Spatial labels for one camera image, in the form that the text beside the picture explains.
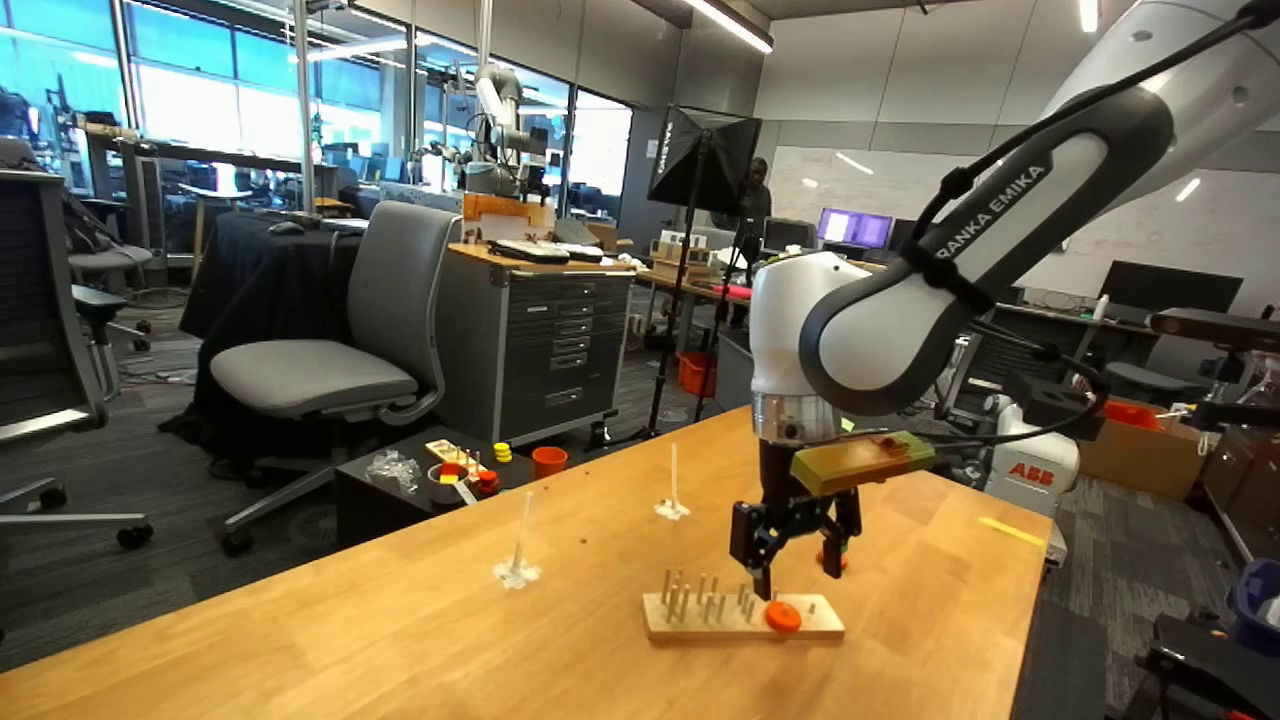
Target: black cable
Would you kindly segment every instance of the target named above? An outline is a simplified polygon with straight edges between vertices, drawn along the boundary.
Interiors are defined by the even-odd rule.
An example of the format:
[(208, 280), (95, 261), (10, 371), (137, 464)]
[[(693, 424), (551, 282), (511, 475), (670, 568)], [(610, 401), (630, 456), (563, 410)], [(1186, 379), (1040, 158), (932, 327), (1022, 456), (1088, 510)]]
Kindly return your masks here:
[(1075, 357), (1064, 357), (1064, 351), (1057, 351), (1054, 342), (1038, 342), (1038, 340), (1022, 336), (1022, 331), (1010, 331), (1010, 327), (991, 323), (991, 320), (977, 320), (977, 327), (981, 327), (986, 336), (991, 336), (991, 340), (1022, 342), (1022, 348), (1033, 351), (1038, 359), (1057, 359), (1057, 365), (1081, 371), (1081, 377), (1094, 383), (1094, 401), (1088, 401), (1088, 406), (1081, 406), (1081, 410), (1071, 410), (1071, 415), (1064, 415), (1064, 418), (1057, 418), (1057, 424), (1040, 424), (1040, 427), (1033, 427), (1033, 432), (1014, 432), (1014, 434), (972, 434), (972, 432), (966, 432), (966, 439), (955, 439), (955, 434), (925, 434), (925, 432), (918, 432), (918, 434), (925, 434), (936, 451), (962, 451), (962, 448), (981, 451), (981, 448), (997, 448), (997, 443), (1022, 443), (1022, 439), (1033, 439), (1033, 434), (1054, 434), (1054, 432), (1064, 432), (1064, 427), (1097, 415), (1097, 410), (1109, 405), (1109, 379), (1103, 379), (1097, 368), (1081, 365)]

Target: wooden table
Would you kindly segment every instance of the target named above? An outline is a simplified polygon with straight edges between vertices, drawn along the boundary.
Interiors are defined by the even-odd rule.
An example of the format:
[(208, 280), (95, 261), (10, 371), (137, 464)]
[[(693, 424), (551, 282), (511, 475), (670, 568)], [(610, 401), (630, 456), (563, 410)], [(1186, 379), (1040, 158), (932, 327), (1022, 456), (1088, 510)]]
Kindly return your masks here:
[[(693, 518), (670, 525), (682, 443)], [(843, 641), (654, 644), (665, 572), (737, 585), (727, 503), (758, 496), (748, 410), (532, 482), (529, 559), (503, 590), (525, 490), (495, 496), (0, 675), (16, 716), (1010, 716), (1048, 518), (914, 470), (865, 490), (854, 572), (815, 541), (782, 590), (828, 590)]]

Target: box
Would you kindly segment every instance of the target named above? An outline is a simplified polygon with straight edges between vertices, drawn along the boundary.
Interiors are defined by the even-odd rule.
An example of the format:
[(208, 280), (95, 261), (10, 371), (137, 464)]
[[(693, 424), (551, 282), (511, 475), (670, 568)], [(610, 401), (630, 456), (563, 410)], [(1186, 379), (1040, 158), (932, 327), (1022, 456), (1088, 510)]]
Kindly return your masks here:
[(1202, 464), (1202, 432), (1172, 418), (1162, 427), (1103, 418), (1097, 439), (1081, 439), (1081, 475), (1167, 498), (1194, 496)]

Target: computer monitor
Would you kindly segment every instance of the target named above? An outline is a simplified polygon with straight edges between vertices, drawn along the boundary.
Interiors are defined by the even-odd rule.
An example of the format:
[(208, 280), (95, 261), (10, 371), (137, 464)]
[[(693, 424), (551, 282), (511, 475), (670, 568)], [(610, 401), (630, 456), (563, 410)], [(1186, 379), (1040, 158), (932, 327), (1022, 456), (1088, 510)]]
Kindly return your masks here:
[(789, 220), (789, 217), (768, 217), (768, 220), (763, 220), (761, 253), (763, 253), (763, 256), (778, 256), (778, 253), (785, 253), (789, 243), (813, 249), (813, 240), (815, 240), (815, 227), (813, 227), (813, 223)]
[(843, 256), (883, 256), (892, 253), (892, 217), (823, 208), (815, 240)]
[(1162, 311), (1162, 308), (1227, 311), (1237, 303), (1242, 282), (1244, 282), (1242, 275), (1114, 261), (1101, 293), (1114, 303), (1144, 308), (1144, 311)]

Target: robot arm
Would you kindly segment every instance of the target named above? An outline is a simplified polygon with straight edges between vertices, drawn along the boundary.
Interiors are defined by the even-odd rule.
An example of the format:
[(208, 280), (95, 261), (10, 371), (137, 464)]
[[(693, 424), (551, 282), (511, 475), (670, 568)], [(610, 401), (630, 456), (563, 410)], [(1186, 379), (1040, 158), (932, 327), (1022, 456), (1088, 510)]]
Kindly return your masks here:
[(519, 79), (511, 66), (500, 66), (488, 52), (494, 38), (494, 0), (482, 0), (482, 79), (475, 79), (475, 101), (488, 124), (500, 136), (519, 133)]
[(823, 532), (823, 568), (856, 537), (856, 503), (813, 496), (791, 461), (841, 439), (841, 410), (888, 415), (946, 371), (955, 336), (1094, 217), (1152, 191), (1280, 108), (1278, 0), (1144, 0), (1094, 48), (1038, 124), (977, 166), (936, 223), (925, 212), (883, 270), (800, 256), (758, 270), (752, 395), (763, 498), (732, 514), (732, 557), (768, 594), (768, 559)]

